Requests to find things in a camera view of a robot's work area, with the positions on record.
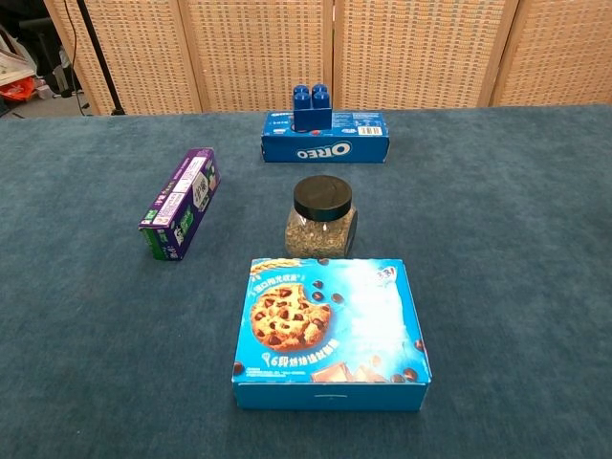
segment red bag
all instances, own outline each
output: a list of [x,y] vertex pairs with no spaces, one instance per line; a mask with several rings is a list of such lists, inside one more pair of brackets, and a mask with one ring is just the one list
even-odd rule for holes
[[13,83],[0,86],[0,96],[6,100],[14,100],[16,102],[24,102],[30,100],[34,92],[34,78],[26,76],[18,79]]

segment black cable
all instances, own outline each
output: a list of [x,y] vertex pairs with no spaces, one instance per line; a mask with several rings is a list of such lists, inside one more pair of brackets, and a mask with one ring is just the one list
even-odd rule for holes
[[70,77],[73,81],[73,89],[75,90],[76,103],[78,104],[78,111],[80,112],[82,117],[86,117],[85,112],[83,112],[83,107],[80,106],[80,99],[78,98],[78,90],[77,85],[75,84],[75,63],[77,62],[77,29],[75,28],[75,23],[73,22],[73,18],[68,11],[68,3],[64,0],[64,9],[66,10],[66,14],[68,14],[68,20],[70,21],[70,27],[73,28],[73,35],[75,38],[75,50],[73,51],[73,62],[70,66]]

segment wicker panel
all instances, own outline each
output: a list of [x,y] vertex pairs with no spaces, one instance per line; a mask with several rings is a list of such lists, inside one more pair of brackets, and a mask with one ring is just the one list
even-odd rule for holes
[[[110,114],[113,109],[113,101],[104,82],[102,70],[99,68],[94,47],[91,44],[89,35],[85,30],[85,25],[78,10],[75,0],[68,0],[68,11],[75,23],[76,28],[76,62],[75,71],[80,84],[87,95],[87,99],[92,106],[92,112],[96,115]],[[54,21],[55,29],[61,38],[61,42],[66,49],[66,53],[72,59],[75,47],[74,34],[68,13],[63,0],[45,0],[45,5],[49,15]]]
[[[72,47],[72,29],[64,2],[50,1],[63,27],[71,32]],[[76,61],[81,61],[84,77],[102,113],[110,113],[112,100],[77,2],[68,3],[77,28]],[[202,110],[176,0],[88,0],[87,8],[127,114]]]
[[612,99],[612,1],[523,0],[494,105]]
[[331,0],[185,0],[181,6],[205,110],[284,110],[294,85],[331,85]]
[[473,107],[489,102],[516,1],[336,4],[336,107]]

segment jar of seeds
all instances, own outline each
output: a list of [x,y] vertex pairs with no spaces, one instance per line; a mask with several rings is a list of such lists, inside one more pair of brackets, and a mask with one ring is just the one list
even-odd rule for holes
[[338,177],[307,177],[294,188],[285,247],[295,258],[342,258],[353,245],[357,210],[351,186]]

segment floor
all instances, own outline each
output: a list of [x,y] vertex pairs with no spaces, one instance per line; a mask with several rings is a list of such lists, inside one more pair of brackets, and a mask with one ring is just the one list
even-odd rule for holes
[[[83,94],[79,94],[80,104],[85,105],[87,100]],[[28,102],[7,103],[11,109],[3,115],[3,120],[15,120],[20,118],[62,118],[62,117],[80,117],[78,111],[77,98],[33,98]],[[91,109],[83,109],[85,115],[91,115]]]

